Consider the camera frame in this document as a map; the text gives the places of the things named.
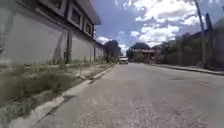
blue sky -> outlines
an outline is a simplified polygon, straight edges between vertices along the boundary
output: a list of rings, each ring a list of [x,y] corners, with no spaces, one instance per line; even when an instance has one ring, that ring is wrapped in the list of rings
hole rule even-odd
[[[209,13],[212,23],[224,17],[224,0],[198,0],[202,14]],[[149,46],[200,30],[192,0],[92,0],[102,25],[97,40],[118,40],[122,51],[137,41]]]

grass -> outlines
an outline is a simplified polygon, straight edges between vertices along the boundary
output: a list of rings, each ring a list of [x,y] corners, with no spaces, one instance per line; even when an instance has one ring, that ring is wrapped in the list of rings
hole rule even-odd
[[[28,116],[37,106],[52,100],[83,79],[66,72],[73,68],[89,67],[93,63],[74,63],[68,66],[35,67],[17,66],[2,75],[0,85],[0,124],[10,123],[18,117]],[[108,68],[100,65],[91,74]]]

curb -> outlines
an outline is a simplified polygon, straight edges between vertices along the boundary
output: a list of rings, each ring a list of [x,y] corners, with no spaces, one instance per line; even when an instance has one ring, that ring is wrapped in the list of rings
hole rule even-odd
[[[44,103],[41,106],[38,106],[35,110],[32,111],[29,117],[27,118],[17,118],[9,124],[9,128],[31,128],[36,123],[43,120],[48,115],[55,112],[63,103],[68,100],[76,97],[81,93],[86,87],[90,86],[94,81],[100,79],[106,73],[113,69],[113,66],[96,74],[93,77],[93,80],[83,81],[81,84],[76,85],[75,87],[67,90],[62,95],[56,97],[54,100]]]
[[[164,66],[164,65],[152,65],[152,66],[161,67],[161,68],[175,69],[175,70],[182,70],[182,71],[205,73],[205,74],[211,74],[211,75],[217,75],[217,76],[224,76],[224,73],[222,73],[222,72],[213,72],[213,71],[197,70],[197,69],[187,69],[187,68],[173,67],[173,66]]]

lamp post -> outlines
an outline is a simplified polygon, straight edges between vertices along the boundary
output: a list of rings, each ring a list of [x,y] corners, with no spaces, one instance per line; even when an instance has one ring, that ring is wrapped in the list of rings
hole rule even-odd
[[[202,45],[202,65],[205,68],[206,66],[206,44],[205,44],[205,29],[204,29],[204,24],[202,20],[202,15],[201,15],[201,10],[198,4],[197,0],[194,0],[197,12],[198,12],[198,17],[201,25],[201,45]]]

asphalt road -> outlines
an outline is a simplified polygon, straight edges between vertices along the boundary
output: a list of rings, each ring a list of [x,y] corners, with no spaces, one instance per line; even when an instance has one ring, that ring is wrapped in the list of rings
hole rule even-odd
[[[223,128],[223,90],[222,76],[116,65],[33,128]]]

